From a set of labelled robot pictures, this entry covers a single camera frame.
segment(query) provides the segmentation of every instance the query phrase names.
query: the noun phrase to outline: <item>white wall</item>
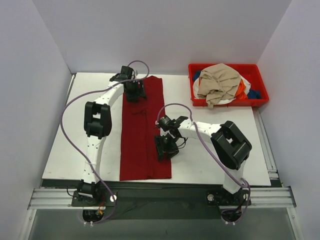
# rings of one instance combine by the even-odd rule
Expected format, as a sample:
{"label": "white wall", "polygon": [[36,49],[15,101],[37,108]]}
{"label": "white wall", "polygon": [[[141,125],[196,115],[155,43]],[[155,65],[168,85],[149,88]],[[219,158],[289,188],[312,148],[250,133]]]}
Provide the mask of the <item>white wall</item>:
{"label": "white wall", "polygon": [[0,4],[0,239],[18,239],[71,74],[31,0]]}
{"label": "white wall", "polygon": [[291,0],[33,0],[74,72],[257,63]]}
{"label": "white wall", "polygon": [[320,236],[319,24],[319,0],[293,0],[258,61],[270,97],[263,123],[307,240]]}

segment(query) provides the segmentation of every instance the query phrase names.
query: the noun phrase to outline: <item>red cloth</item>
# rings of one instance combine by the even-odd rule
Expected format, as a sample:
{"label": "red cloth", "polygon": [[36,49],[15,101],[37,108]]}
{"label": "red cloth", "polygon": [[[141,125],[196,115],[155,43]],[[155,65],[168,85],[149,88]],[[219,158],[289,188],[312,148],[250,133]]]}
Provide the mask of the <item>red cloth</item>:
{"label": "red cloth", "polygon": [[128,102],[123,95],[120,181],[171,178],[171,160],[158,161],[154,140],[160,134],[157,115],[165,105],[162,79],[150,76],[143,82],[147,100]]}

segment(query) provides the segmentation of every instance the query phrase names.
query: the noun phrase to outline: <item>red basket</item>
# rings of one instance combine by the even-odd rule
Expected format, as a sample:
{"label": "red basket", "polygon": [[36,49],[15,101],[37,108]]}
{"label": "red basket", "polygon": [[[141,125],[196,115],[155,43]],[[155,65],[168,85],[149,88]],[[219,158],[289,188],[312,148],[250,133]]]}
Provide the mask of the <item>red basket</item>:
{"label": "red basket", "polygon": [[[194,95],[193,85],[194,81],[192,80],[193,75],[196,71],[201,71],[209,66],[216,65],[217,63],[191,63],[189,64],[189,80],[190,80],[190,90],[191,90],[191,100],[192,105],[197,107],[208,106],[205,99],[197,99]],[[264,82],[261,78],[259,69],[255,64],[226,64],[231,68],[239,72],[241,76],[248,80],[251,83],[251,89],[255,91],[260,91],[262,99],[235,99],[230,103],[216,105],[217,107],[232,107],[232,106],[242,106],[242,107],[261,107],[263,104],[269,101],[269,96],[264,85]]]}

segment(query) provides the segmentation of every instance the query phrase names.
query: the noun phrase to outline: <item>purple cable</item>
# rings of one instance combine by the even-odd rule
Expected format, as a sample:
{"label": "purple cable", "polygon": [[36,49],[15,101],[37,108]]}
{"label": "purple cable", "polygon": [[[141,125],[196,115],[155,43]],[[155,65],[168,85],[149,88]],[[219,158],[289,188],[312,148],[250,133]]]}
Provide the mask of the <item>purple cable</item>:
{"label": "purple cable", "polygon": [[[193,122],[193,118],[192,118],[192,110],[184,105],[184,104],[181,104],[181,103],[169,103],[165,106],[163,106],[159,113],[158,113],[158,116],[157,116],[157,122],[159,121],[159,117],[160,117],[160,114],[161,112],[168,106],[172,106],[172,105],[178,105],[178,106],[182,106],[186,109],[188,109],[189,113],[190,113],[190,120]],[[248,198],[247,198],[247,201],[246,201],[246,205],[245,205],[245,208],[243,210],[243,214],[235,221],[235,222],[228,222],[226,221],[223,217],[221,217],[222,220],[226,221],[228,224],[236,224],[241,218],[242,216],[245,214],[245,212],[247,211],[247,208],[248,208],[248,205],[249,205],[249,201],[250,201],[250,194],[251,194],[251,188],[250,188],[250,185],[249,183],[244,179],[244,178],[241,178],[241,180],[244,182],[244,184],[242,184],[241,182],[239,182],[229,171],[228,169],[223,165],[223,163],[221,161],[219,161],[219,159],[215,156],[215,154],[210,150],[210,148],[207,146],[206,142],[203,140],[203,138],[201,137],[200,133],[199,133],[199,129],[198,129],[198,125],[193,122],[194,124],[194,127],[195,127],[195,132],[196,132],[196,135],[198,136],[201,144],[203,145],[203,147],[205,148],[205,150],[210,154],[210,156],[216,161],[216,163],[220,166],[220,168],[222,168],[222,170],[236,183],[238,184],[241,188],[248,188],[249,189],[249,193],[248,193]]]}
{"label": "purple cable", "polygon": [[143,63],[146,68],[147,68],[147,74],[145,77],[143,78],[138,78],[138,79],[127,79],[127,80],[122,80],[122,81],[119,81],[119,82],[116,82],[113,86],[110,86],[108,87],[107,89],[103,89],[103,90],[95,90],[95,91],[89,91],[89,92],[85,92],[77,97],[75,97],[74,99],[72,99],[70,102],[67,103],[67,105],[65,105],[63,111],[62,111],[62,115],[61,115],[61,120],[60,120],[60,127],[61,127],[61,130],[62,130],[62,133],[64,135],[64,137],[66,138],[66,140],[75,148],[75,150],[77,150],[84,158],[85,160],[89,163],[90,167],[91,167],[91,170],[92,172],[94,173],[94,175],[97,177],[97,179],[99,179],[99,181],[103,184],[103,186],[105,186],[105,188],[108,190],[108,192],[110,193],[110,195],[112,196],[112,199],[113,199],[113,202],[114,202],[114,207],[113,207],[113,210],[112,212],[107,215],[107,216],[104,216],[101,220],[99,221],[96,221],[96,222],[93,222],[93,224],[99,224],[99,223],[102,223],[104,222],[105,220],[109,219],[116,211],[116,206],[117,206],[117,201],[114,197],[114,193],[111,191],[111,189],[108,187],[108,185],[102,180],[102,178],[99,176],[99,174],[96,172],[96,170],[94,169],[94,167],[92,166],[92,162],[90,161],[90,159],[86,156],[86,154],[81,151],[73,142],[72,140],[69,138],[69,136],[67,135],[66,131],[65,131],[65,128],[64,128],[64,124],[63,124],[63,117],[64,117],[64,114],[65,114],[65,111],[67,110],[67,108],[73,103],[75,102],[76,100],[84,97],[84,96],[87,96],[87,95],[90,95],[90,94],[96,94],[96,93],[103,93],[103,92],[107,92],[109,91],[110,89],[112,89],[113,87],[119,85],[119,84],[123,84],[125,82],[130,82],[130,81],[139,81],[139,80],[144,80],[146,79],[148,76],[149,76],[149,73],[150,73],[150,69],[149,69],[149,66],[143,62],[143,61],[140,61],[140,60],[134,60],[132,62],[130,62],[127,66],[129,67],[131,64],[133,63]]}

